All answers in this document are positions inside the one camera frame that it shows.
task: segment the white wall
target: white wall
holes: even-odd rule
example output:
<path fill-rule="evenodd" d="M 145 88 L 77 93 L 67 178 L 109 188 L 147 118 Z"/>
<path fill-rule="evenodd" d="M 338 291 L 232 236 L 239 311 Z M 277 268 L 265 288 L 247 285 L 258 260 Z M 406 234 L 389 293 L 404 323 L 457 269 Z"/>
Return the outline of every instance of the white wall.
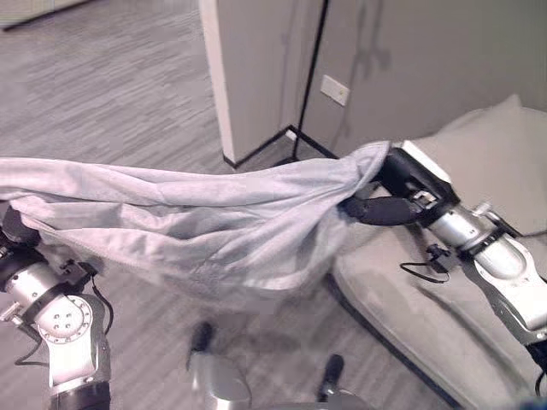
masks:
<path fill-rule="evenodd" d="M 304 132 L 338 155 L 416 138 L 512 93 L 547 109 L 545 0 L 331 2 Z M 344 108 L 323 74 L 351 88 Z"/>
<path fill-rule="evenodd" d="M 224 153 L 231 161 L 296 122 L 319 6 L 316 0 L 200 0 Z M 214 10 L 218 35 L 212 33 Z"/>
<path fill-rule="evenodd" d="M 321 1 L 218 5 L 230 159 L 240 160 L 297 123 Z M 320 93 L 324 73 L 350 86 L 345 108 Z M 546 78 L 545 0 L 333 0 L 303 130 L 343 155 L 434 132 L 513 92 L 547 109 Z"/>

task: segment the gray carpet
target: gray carpet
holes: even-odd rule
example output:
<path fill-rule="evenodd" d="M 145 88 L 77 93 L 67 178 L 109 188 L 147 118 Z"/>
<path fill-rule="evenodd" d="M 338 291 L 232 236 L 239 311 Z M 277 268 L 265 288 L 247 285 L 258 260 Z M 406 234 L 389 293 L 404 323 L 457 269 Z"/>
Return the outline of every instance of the gray carpet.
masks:
<path fill-rule="evenodd" d="M 1 155 L 233 172 L 221 157 L 196 1 L 97 0 L 0 34 L 0 56 Z M 279 140 L 242 170 L 271 166 L 290 148 Z M 259 316 L 127 274 L 97 284 L 116 310 L 113 408 L 195 408 L 183 358 L 200 319 L 219 326 L 215 348 L 247 373 L 257 406 L 311 400 L 336 352 L 347 361 L 343 385 L 376 407 L 447 408 L 323 287 Z M 0 326 L 2 408 L 43 404 L 47 371 L 12 365 L 31 345 Z"/>

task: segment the black metal stand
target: black metal stand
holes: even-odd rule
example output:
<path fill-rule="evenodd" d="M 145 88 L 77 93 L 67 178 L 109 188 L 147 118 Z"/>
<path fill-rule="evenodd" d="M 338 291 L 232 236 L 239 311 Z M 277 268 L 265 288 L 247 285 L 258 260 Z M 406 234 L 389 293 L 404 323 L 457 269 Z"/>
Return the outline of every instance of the black metal stand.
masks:
<path fill-rule="evenodd" d="M 275 166 L 289 164 L 291 162 L 298 161 L 298 156 L 297 156 L 298 144 L 300 143 L 300 140 L 303 137 L 302 127 L 304 124 L 304 117 L 306 115 L 306 108 L 308 107 L 309 92 L 311 91 L 311 84 L 314 80 L 315 66 L 317 65 L 317 57 L 319 56 L 319 48 L 321 45 L 321 40 L 323 38 L 323 31 L 325 29 L 326 12 L 328 11 L 329 3 L 330 3 L 330 0 L 323 0 L 323 5 L 321 7 L 321 17 L 319 19 L 319 25 L 317 26 L 317 32 L 315 33 L 314 52 L 311 57 L 311 63 L 309 64 L 308 79 L 306 81 L 306 91 L 304 92 L 302 109 L 300 110 L 300 120 L 298 121 L 298 126 L 294 130 L 295 134 L 297 135 L 297 138 L 295 139 L 294 145 L 292 146 L 292 154 L 291 156 L 275 164 Z"/>

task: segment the baseboard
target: baseboard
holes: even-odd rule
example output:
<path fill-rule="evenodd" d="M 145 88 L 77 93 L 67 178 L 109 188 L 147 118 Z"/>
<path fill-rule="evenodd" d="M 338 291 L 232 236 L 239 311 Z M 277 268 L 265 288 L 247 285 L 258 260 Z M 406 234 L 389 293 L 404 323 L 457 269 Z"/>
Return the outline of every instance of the baseboard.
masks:
<path fill-rule="evenodd" d="M 300 139 L 305 141 L 310 147 L 320 152 L 326 158 L 332 158 L 334 160 L 337 160 L 339 158 L 331 150 L 325 148 L 323 145 L 315 141 L 312 137 L 304 134 L 302 131 L 299 131 L 295 126 L 288 126 L 288 129 L 293 131 L 295 134 L 297 134 L 297 136 L 300 137 Z"/>
<path fill-rule="evenodd" d="M 287 131 L 292 131 L 297 135 L 297 138 L 299 138 L 301 141 L 304 141 L 306 144 L 308 144 L 310 147 L 315 149 L 317 152 L 325 156 L 326 158 L 333 158 L 335 160 L 338 159 L 338 156 L 335 155 L 333 152 L 331 152 L 329 149 L 325 148 L 323 145 L 315 141 L 312 137 L 304 134 L 303 132 L 299 131 L 294 125 L 286 126 L 285 128 L 281 129 L 277 134 L 275 134 L 273 137 L 271 137 L 268 141 L 263 143 L 260 147 L 252 151 L 250 154 L 248 154 L 243 160 L 233 162 L 229 158 L 226 158 L 225 155 L 223 155 L 224 162 L 228 164 L 233 169 L 238 169 L 243 164 L 245 164 L 248 160 L 250 160 L 253 156 L 259 154 L 264 149 L 266 149 L 269 145 L 276 142 L 281 137 L 284 137 L 287 133 Z"/>
<path fill-rule="evenodd" d="M 58 13 L 63 13 L 65 11 L 75 9 L 77 7 L 80 7 L 80 6 L 83 6 L 85 4 L 95 2 L 95 1 L 97 1 L 97 0 L 82 0 L 79 3 L 68 4 L 67 6 L 61 7 L 59 9 L 46 11 L 41 15 L 33 15 L 33 16 L 28 17 L 27 19 L 16 21 L 13 24 L 9 24 L 7 26 L 2 27 L 2 30 L 5 31 L 5 32 L 10 32 L 12 30 L 20 29 L 24 26 L 28 26 L 29 24 L 31 24 L 33 22 L 48 19 L 51 16 L 56 15 Z"/>
<path fill-rule="evenodd" d="M 277 134 L 275 134 L 273 137 L 271 137 L 268 141 L 263 143 L 260 147 L 258 147 L 257 149 L 252 151 L 250 154 L 248 154 L 243 160 L 233 162 L 230 159 L 226 158 L 225 155 L 223 155 L 224 162 L 226 164 L 228 164 L 230 167 L 232 167 L 233 169 L 238 169 L 243 164 L 245 164 L 248 160 L 250 160 L 253 156 L 255 156 L 255 155 L 259 154 L 260 152 L 262 152 L 263 150 L 265 150 L 269 145 L 273 144 L 275 141 L 277 141 L 281 137 L 284 137 L 286 132 L 289 129 L 291 129 L 290 127 L 291 126 L 286 126 L 285 128 L 283 128 L 281 131 L 279 131 Z"/>

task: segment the metal cylinder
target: metal cylinder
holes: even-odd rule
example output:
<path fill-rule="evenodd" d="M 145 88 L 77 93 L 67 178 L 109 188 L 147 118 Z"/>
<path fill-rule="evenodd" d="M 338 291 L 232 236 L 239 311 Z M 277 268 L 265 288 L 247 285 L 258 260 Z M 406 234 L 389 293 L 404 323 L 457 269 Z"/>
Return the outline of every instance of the metal cylinder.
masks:
<path fill-rule="evenodd" d="M 500 237 L 475 256 L 490 275 L 498 279 L 518 278 L 526 269 L 526 259 L 506 237 Z"/>
<path fill-rule="evenodd" d="M 58 276 L 44 262 L 34 263 L 13 275 L 6 284 L 6 292 L 28 308 L 49 289 L 60 283 Z"/>
<path fill-rule="evenodd" d="M 480 243 L 491 231 L 461 205 L 452 208 L 430 224 L 428 229 L 444 244 L 459 250 L 466 250 Z"/>

